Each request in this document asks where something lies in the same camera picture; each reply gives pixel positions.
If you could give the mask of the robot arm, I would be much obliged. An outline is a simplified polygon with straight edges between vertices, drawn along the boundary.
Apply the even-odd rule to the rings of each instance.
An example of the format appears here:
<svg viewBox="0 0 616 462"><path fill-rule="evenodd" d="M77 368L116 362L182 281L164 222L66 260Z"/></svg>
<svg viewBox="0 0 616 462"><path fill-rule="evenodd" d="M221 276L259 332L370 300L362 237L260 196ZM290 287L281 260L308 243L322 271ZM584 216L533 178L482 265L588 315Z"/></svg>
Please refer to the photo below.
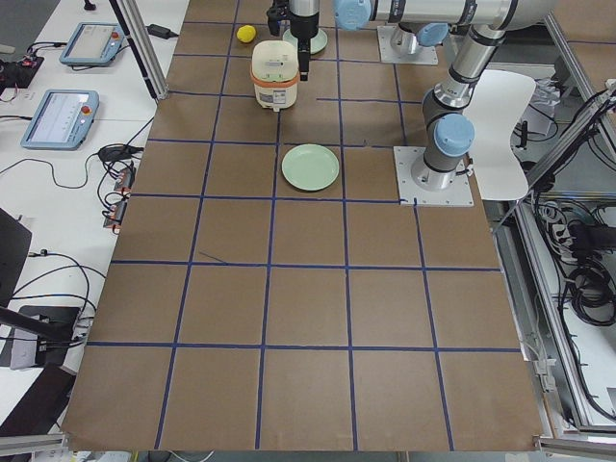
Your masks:
<svg viewBox="0 0 616 462"><path fill-rule="evenodd" d="M390 44L398 56L415 56L424 48L441 45L448 33L448 23L400 22L390 38Z"/></svg>
<svg viewBox="0 0 616 462"><path fill-rule="evenodd" d="M371 21L443 24L469 28L449 74L423 99L427 147L412 166L415 184L436 192L446 189L475 136L462 115L475 86L508 31L524 29L548 15L554 1L335 1L336 25L354 31Z"/></svg>

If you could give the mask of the green plate near arm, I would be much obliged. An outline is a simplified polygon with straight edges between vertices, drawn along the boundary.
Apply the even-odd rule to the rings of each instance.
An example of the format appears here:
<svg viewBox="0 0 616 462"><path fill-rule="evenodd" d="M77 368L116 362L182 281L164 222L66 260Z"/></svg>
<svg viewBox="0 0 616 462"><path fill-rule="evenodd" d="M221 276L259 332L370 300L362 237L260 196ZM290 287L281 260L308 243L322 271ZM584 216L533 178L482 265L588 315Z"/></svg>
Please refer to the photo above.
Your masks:
<svg viewBox="0 0 616 462"><path fill-rule="evenodd" d="M295 38L292 35L290 29L287 29L284 32L282 39L290 43L294 47L297 47L297 38ZM328 43L328 37L327 37L326 32L322 28L319 28L317 35L313 37L310 41L311 54L314 55L314 54L320 53L326 47L327 43Z"/></svg>
<svg viewBox="0 0 616 462"><path fill-rule="evenodd" d="M282 173L293 187L316 192L335 182L340 173L340 164L329 148L308 143L298 145L285 154Z"/></svg>

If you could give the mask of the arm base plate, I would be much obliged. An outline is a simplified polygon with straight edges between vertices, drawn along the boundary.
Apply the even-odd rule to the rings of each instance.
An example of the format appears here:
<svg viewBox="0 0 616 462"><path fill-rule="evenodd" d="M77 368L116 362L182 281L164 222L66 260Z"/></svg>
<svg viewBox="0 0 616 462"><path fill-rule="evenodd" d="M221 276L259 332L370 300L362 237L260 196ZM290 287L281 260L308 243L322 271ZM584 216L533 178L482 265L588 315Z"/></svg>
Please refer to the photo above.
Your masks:
<svg viewBox="0 0 616 462"><path fill-rule="evenodd" d="M424 162L424 147L395 146L398 201L403 206L472 207L469 175L462 160L451 172L431 170Z"/></svg>
<svg viewBox="0 0 616 462"><path fill-rule="evenodd" d="M385 64L436 65L436 46L442 42L439 35L430 34L425 28L417 34L399 25L377 27L380 61Z"/></svg>

